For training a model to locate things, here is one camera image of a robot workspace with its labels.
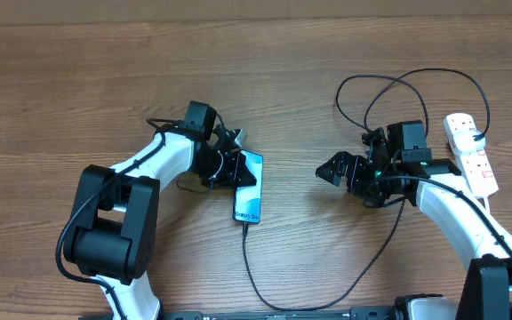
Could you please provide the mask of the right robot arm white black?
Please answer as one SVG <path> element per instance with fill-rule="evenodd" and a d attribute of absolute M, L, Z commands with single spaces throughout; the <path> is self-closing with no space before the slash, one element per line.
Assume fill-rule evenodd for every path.
<path fill-rule="evenodd" d="M 460 300 L 441 295 L 398 297 L 393 319 L 512 319 L 512 235 L 486 211 L 468 188 L 461 170 L 435 159 L 421 121 L 400 122 L 362 136 L 366 156 L 341 151 L 316 169 L 364 206 L 379 208 L 391 196 L 409 201 L 438 226 L 464 264 Z"/>

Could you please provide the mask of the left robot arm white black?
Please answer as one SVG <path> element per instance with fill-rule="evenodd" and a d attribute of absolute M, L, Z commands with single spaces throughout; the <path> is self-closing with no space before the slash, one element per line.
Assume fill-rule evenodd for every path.
<path fill-rule="evenodd" d="M 150 118 L 152 141 L 128 160 L 81 173 L 72 213 L 56 244 L 64 277 L 96 284 L 111 308 L 108 319 L 160 319 L 150 286 L 160 193 L 181 174 L 204 187 L 235 191 L 232 217 L 244 225 L 261 216 L 264 159 L 243 148 L 246 133 L 229 130 L 210 105 L 190 101 L 181 120 Z"/>

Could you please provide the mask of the Galaxy smartphone blue screen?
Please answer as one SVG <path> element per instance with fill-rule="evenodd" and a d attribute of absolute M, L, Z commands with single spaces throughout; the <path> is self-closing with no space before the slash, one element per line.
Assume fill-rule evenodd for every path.
<path fill-rule="evenodd" d="M 261 216 L 261 191 L 263 182 L 263 156 L 243 151 L 251 162 L 251 171 L 257 178 L 255 186 L 236 187 L 233 219 L 248 224 L 259 224 Z"/>

